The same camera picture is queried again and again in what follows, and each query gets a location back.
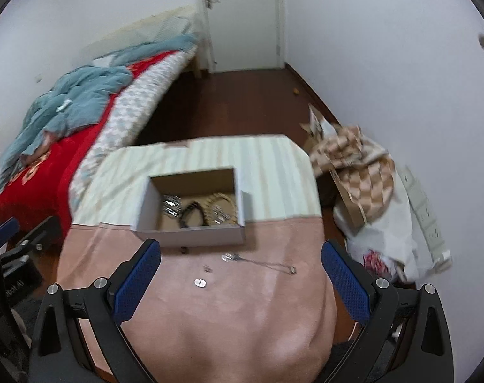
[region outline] black bracelet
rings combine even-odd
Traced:
[[[201,204],[199,204],[198,202],[192,202],[185,209],[182,210],[182,213],[180,213],[178,223],[180,224],[181,228],[190,227],[190,226],[187,225],[185,220],[189,216],[190,212],[192,212],[195,209],[199,210],[200,213],[201,213],[201,220],[202,220],[201,226],[208,226],[207,222],[205,221],[205,211],[203,210],[203,207],[201,207]]]

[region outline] necklace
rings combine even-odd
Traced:
[[[258,262],[258,261],[255,261],[255,260],[243,258],[238,253],[225,253],[223,256],[221,256],[221,258],[225,262],[232,262],[232,261],[250,262],[250,263],[254,263],[256,265],[260,265],[262,267],[268,267],[268,268],[273,269],[275,271],[284,272],[284,273],[289,274],[289,275],[295,275],[297,273],[297,270],[292,265],[284,265],[283,263]]]

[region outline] blue blanket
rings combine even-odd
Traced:
[[[21,171],[25,158],[42,146],[45,137],[60,140],[90,125],[98,124],[109,96],[130,84],[125,67],[162,51],[189,50],[196,43],[190,34],[159,43],[128,47],[115,53],[109,67],[83,66],[58,79],[54,87],[37,98],[27,111],[22,129],[0,158],[0,194]]]

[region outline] blue mesh pad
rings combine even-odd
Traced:
[[[0,226],[0,248],[8,242],[20,229],[19,222],[12,217]]]
[[[340,294],[351,319],[365,325],[370,319],[368,294],[330,242],[325,242],[322,247],[322,265]]]
[[[113,319],[120,325],[129,321],[160,264],[160,246],[154,240],[114,296]]]

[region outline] white door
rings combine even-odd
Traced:
[[[209,1],[213,71],[281,67],[278,0]]]

